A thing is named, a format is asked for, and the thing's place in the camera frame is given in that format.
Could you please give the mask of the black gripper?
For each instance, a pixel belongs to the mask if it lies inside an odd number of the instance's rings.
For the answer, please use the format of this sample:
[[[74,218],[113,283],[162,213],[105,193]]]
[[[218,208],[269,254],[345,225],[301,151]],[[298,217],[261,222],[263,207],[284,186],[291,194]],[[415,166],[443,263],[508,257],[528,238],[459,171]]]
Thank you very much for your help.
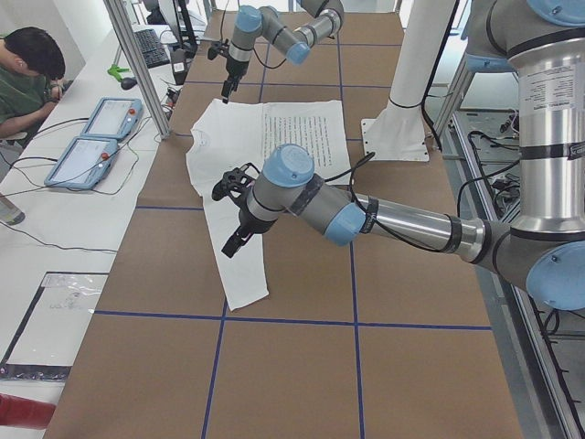
[[[236,92],[239,87],[239,82],[246,75],[248,71],[249,61],[240,61],[227,57],[226,70],[228,78],[224,81],[221,96],[224,103],[229,103],[229,96],[232,92]]]
[[[258,219],[248,210],[239,211],[239,226],[226,241],[221,252],[228,258],[232,258],[239,249],[245,245],[255,234],[267,232],[276,222],[273,220]]]

